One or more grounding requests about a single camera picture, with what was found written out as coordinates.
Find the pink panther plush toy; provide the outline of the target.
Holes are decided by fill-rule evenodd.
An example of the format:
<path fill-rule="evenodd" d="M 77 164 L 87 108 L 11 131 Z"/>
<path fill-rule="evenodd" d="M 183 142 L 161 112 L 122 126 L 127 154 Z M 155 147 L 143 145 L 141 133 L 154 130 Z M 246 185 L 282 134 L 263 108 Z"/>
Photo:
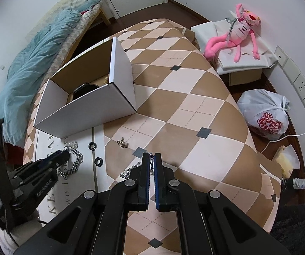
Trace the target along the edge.
<path fill-rule="evenodd" d="M 220 50 L 236 47 L 237 51 L 234 57 L 234 62 L 239 62 L 242 54 L 240 44 L 247 39 L 248 36 L 251 37 L 253 44 L 253 57 L 256 60 L 260 60 L 254 32 L 254 29 L 261 24 L 260 17 L 249 10 L 243 9 L 241 3 L 236 5 L 235 11 L 236 19 L 231 23 L 228 32 L 221 36 L 212 37 L 208 40 L 204 50 L 204 57 L 208 61 L 211 61 Z"/>

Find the yellow paper package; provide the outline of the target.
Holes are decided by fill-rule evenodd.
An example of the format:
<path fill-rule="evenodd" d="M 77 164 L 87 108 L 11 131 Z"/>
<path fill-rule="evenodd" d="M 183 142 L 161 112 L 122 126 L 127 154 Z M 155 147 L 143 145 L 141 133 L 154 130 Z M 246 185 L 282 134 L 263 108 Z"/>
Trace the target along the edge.
<path fill-rule="evenodd" d="M 285 179 L 289 179 L 295 169 L 300 169 L 300 160 L 291 144 L 279 147 L 272 161 L 281 166 L 282 177 Z"/>

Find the bed mattress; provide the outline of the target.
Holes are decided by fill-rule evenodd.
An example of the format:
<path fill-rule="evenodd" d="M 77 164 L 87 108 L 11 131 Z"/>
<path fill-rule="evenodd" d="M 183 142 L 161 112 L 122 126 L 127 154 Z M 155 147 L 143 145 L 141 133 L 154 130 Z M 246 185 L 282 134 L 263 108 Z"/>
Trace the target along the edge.
<path fill-rule="evenodd" d="M 96 20 L 109 22 L 101 9 L 102 2 L 103 0 L 60 0 L 26 35 L 26 40 L 31 41 L 42 29 L 60 25 L 58 33 L 62 35 L 63 42 L 50 67 L 51 71 L 56 72 L 72 58 L 82 37 Z"/>

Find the checkered printed tablecloth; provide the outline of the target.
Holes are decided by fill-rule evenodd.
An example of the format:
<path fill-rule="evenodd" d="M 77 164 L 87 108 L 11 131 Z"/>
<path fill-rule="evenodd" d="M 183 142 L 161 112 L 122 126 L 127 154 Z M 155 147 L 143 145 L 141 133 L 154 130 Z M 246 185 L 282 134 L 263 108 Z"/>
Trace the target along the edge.
<path fill-rule="evenodd" d="M 57 150 L 67 150 L 70 159 L 58 168 L 57 183 L 30 218 L 1 234 L 3 251 L 16 254 L 82 193 L 112 189 L 148 154 L 148 209 L 129 212 L 123 254 L 182 254 L 176 213 L 156 209 L 157 153 L 176 179 L 196 191 L 220 191 L 270 234 L 280 169 L 255 148 L 236 102 L 196 49 L 193 33 L 170 20 L 154 19 L 97 44 L 113 37 L 132 65 L 136 112 L 64 138 L 40 131 L 34 127 L 37 108 L 47 81 L 58 71 L 48 69 L 32 101 L 23 165 Z M 117 144 L 122 138 L 127 148 Z"/>

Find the wall socket strip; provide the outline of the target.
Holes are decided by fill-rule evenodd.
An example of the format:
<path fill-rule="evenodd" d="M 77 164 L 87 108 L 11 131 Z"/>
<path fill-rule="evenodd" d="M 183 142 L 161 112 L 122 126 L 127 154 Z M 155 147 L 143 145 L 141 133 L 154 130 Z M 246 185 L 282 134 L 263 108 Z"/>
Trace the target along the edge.
<path fill-rule="evenodd" d="M 287 55 L 287 53 L 277 46 L 274 52 L 278 59 L 278 64 L 286 75 L 287 79 L 298 94 L 305 108 L 305 76 L 300 71 L 296 63 Z"/>

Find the white ribbed small object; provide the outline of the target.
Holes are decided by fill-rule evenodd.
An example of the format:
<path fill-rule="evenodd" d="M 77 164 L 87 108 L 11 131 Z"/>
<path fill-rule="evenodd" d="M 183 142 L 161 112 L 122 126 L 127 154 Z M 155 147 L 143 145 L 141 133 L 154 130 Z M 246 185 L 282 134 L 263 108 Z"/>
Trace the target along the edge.
<path fill-rule="evenodd" d="M 305 178 L 294 178 L 292 185 L 297 190 L 305 189 Z"/>

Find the teal blue duvet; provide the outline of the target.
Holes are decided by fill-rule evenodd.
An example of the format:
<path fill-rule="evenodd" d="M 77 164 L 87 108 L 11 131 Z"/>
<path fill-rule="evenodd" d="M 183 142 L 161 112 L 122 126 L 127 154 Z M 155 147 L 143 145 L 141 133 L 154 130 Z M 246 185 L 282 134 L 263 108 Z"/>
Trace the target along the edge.
<path fill-rule="evenodd" d="M 8 69 L 7 82 L 0 93 L 0 119 L 4 120 L 6 143 L 24 146 L 33 98 L 63 42 L 59 27 L 55 24 L 39 31 Z"/>

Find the white plastic shopping bag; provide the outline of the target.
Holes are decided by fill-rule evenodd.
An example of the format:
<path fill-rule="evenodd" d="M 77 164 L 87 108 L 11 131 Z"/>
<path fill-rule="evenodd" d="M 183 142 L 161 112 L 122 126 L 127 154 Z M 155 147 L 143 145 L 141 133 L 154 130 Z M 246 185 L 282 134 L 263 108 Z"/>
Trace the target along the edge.
<path fill-rule="evenodd" d="M 289 126 L 289 100 L 265 89 L 248 90 L 237 105 L 247 125 L 268 140 L 278 140 Z"/>

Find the brown cardboard box under cloth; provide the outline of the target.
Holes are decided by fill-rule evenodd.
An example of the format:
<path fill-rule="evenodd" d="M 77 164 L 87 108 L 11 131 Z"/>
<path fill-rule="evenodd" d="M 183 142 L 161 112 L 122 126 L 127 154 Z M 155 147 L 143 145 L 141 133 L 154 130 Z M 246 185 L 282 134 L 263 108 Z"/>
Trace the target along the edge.
<path fill-rule="evenodd" d="M 229 86 L 248 84 L 261 79 L 262 70 L 245 70 L 229 74 Z"/>

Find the small silver ear clip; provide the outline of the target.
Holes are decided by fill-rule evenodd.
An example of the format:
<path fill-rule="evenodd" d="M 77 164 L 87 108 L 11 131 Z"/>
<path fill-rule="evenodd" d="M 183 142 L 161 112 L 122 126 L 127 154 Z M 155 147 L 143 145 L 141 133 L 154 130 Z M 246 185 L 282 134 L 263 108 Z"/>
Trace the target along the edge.
<path fill-rule="evenodd" d="M 128 144 L 127 142 L 124 140 L 124 138 L 122 138 L 121 140 L 118 140 L 117 141 L 117 144 L 119 145 L 119 147 L 121 149 L 124 149 L 124 148 L 127 148 L 128 147 Z"/>

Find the white cardboard box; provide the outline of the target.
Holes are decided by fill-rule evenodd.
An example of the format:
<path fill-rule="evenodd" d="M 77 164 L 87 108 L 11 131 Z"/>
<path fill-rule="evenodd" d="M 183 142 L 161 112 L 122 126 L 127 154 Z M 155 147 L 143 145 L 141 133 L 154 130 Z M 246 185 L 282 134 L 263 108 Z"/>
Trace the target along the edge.
<path fill-rule="evenodd" d="M 99 88 L 72 100 L 73 91 L 84 83 Z M 47 81 L 34 127 L 64 138 L 135 112 L 132 65 L 113 37 L 85 50 Z"/>

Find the black smart wristband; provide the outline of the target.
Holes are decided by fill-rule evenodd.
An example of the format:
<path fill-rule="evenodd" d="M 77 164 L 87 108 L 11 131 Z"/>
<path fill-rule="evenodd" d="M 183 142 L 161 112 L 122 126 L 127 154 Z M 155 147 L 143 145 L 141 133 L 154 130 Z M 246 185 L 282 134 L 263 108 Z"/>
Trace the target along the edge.
<path fill-rule="evenodd" d="M 72 100 L 76 100 L 77 98 L 80 98 L 81 96 L 84 96 L 85 94 L 88 94 L 89 92 L 96 90 L 98 88 L 99 88 L 98 85 L 84 83 L 73 91 Z"/>

